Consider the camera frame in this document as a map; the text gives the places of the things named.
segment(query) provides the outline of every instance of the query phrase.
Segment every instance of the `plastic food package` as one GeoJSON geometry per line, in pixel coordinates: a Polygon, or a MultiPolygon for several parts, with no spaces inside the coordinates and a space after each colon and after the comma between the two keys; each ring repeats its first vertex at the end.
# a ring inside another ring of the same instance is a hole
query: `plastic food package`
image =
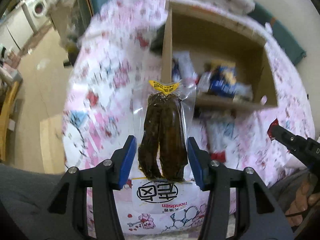
{"type": "Polygon", "coordinates": [[[195,105],[195,83],[149,81],[133,91],[133,98],[134,130],[137,141],[141,142],[140,170],[148,179],[183,181],[184,167],[188,164],[186,140],[195,105]]]}
{"type": "Polygon", "coordinates": [[[172,59],[172,65],[173,65],[172,73],[171,73],[172,81],[178,82],[181,79],[180,71],[179,71],[179,64],[174,59],[172,59]]]}
{"type": "Polygon", "coordinates": [[[211,159],[226,163],[228,167],[233,167],[232,163],[237,162],[237,160],[228,158],[230,149],[234,148],[235,118],[231,112],[202,111],[200,118],[205,121],[211,159]]]}
{"type": "Polygon", "coordinates": [[[205,93],[208,92],[211,84],[211,76],[212,76],[212,72],[204,72],[201,75],[201,78],[199,80],[198,87],[197,87],[198,92],[205,92],[205,93]]]}
{"type": "Polygon", "coordinates": [[[235,85],[235,95],[239,96],[241,99],[252,101],[253,100],[252,86],[237,82],[235,85]]]}
{"type": "Polygon", "coordinates": [[[235,95],[235,82],[233,82],[231,72],[219,67],[213,74],[209,90],[217,96],[233,98],[235,95]]]}
{"type": "Polygon", "coordinates": [[[192,80],[198,83],[198,74],[193,68],[189,51],[176,51],[173,53],[173,58],[179,64],[179,72],[182,79],[192,80]]]}

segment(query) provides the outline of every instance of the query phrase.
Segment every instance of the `red object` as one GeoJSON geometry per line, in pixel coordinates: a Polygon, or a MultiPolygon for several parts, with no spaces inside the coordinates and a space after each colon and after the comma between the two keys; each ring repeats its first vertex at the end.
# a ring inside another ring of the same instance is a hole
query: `red object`
{"type": "Polygon", "coordinates": [[[102,33],[101,33],[101,36],[102,36],[102,38],[105,38],[105,37],[108,36],[108,34],[109,34],[109,32],[102,32],[102,33]]]}
{"type": "Polygon", "coordinates": [[[145,40],[141,33],[137,33],[137,36],[136,36],[135,39],[140,42],[140,47],[141,48],[145,48],[145,47],[147,47],[149,45],[149,41],[145,40]]]}
{"type": "Polygon", "coordinates": [[[200,81],[200,77],[197,77],[197,79],[195,80],[196,85],[199,83],[200,81]]]}
{"type": "Polygon", "coordinates": [[[211,159],[212,160],[217,160],[221,163],[225,163],[226,162],[226,152],[222,151],[222,152],[214,152],[210,154],[211,159]]]}
{"type": "Polygon", "coordinates": [[[130,188],[132,188],[132,180],[131,179],[128,179],[127,180],[127,185],[129,185],[130,188]]]}
{"type": "Polygon", "coordinates": [[[271,125],[269,126],[269,129],[267,131],[267,134],[268,134],[271,141],[273,141],[275,139],[271,133],[272,127],[275,125],[279,125],[279,121],[277,118],[271,123],[271,125]]]}
{"type": "Polygon", "coordinates": [[[112,133],[110,131],[106,130],[106,136],[111,137],[112,133]]]}
{"type": "Polygon", "coordinates": [[[97,93],[95,94],[92,90],[88,91],[86,98],[90,102],[90,107],[95,106],[99,100],[98,94],[97,93]]]}

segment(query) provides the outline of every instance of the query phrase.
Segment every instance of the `washing machine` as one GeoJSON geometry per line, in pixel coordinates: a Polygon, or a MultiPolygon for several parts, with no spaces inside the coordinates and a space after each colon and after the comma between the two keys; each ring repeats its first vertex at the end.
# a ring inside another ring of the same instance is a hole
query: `washing machine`
{"type": "Polygon", "coordinates": [[[21,7],[15,8],[5,20],[6,27],[14,42],[22,49],[33,36],[33,30],[21,7]]]}
{"type": "Polygon", "coordinates": [[[49,18],[47,13],[47,3],[45,0],[25,0],[22,9],[34,33],[44,25],[49,18]]]}

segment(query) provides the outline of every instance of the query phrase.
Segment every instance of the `pickled vegetable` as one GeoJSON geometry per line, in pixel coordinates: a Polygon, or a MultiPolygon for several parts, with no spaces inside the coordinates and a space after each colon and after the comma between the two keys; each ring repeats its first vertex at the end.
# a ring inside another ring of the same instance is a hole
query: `pickled vegetable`
{"type": "Polygon", "coordinates": [[[144,134],[138,149],[139,168],[148,179],[161,178],[157,165],[159,149],[160,118],[166,96],[156,93],[148,98],[148,108],[144,121],[144,134]]]}
{"type": "Polygon", "coordinates": [[[183,133],[181,100],[174,94],[166,98],[161,112],[159,143],[162,174],[167,180],[183,181],[188,164],[183,133]]]}

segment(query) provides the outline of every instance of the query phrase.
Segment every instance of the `snack package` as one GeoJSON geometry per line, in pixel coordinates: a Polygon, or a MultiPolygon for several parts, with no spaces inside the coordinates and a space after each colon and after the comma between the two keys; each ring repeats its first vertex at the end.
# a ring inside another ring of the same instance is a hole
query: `snack package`
{"type": "Polygon", "coordinates": [[[212,75],[209,91],[217,96],[233,98],[235,95],[235,68],[218,66],[212,75]]]}
{"type": "Polygon", "coordinates": [[[198,74],[196,73],[193,63],[190,58],[189,51],[175,51],[173,58],[179,65],[179,72],[182,79],[193,80],[196,84],[199,81],[198,74]]]}
{"type": "Polygon", "coordinates": [[[130,171],[133,208],[148,214],[187,209],[199,193],[186,149],[196,84],[192,80],[170,84],[149,81],[132,94],[138,143],[130,171]]]}
{"type": "Polygon", "coordinates": [[[212,72],[204,72],[199,80],[197,90],[198,92],[208,92],[211,84],[212,72]]]}
{"type": "Polygon", "coordinates": [[[195,98],[191,80],[168,85],[149,81],[133,91],[139,169],[147,179],[184,180],[195,98]]]}
{"type": "Polygon", "coordinates": [[[241,100],[252,101],[252,86],[237,82],[235,85],[235,96],[239,97],[241,100]]]}
{"type": "Polygon", "coordinates": [[[179,71],[179,64],[175,59],[172,59],[172,81],[178,82],[181,79],[180,71],[179,71]]]}
{"type": "Polygon", "coordinates": [[[234,116],[228,110],[224,112],[204,110],[201,112],[200,118],[205,122],[211,159],[233,167],[234,162],[238,161],[231,154],[235,147],[233,136],[234,116]]]}

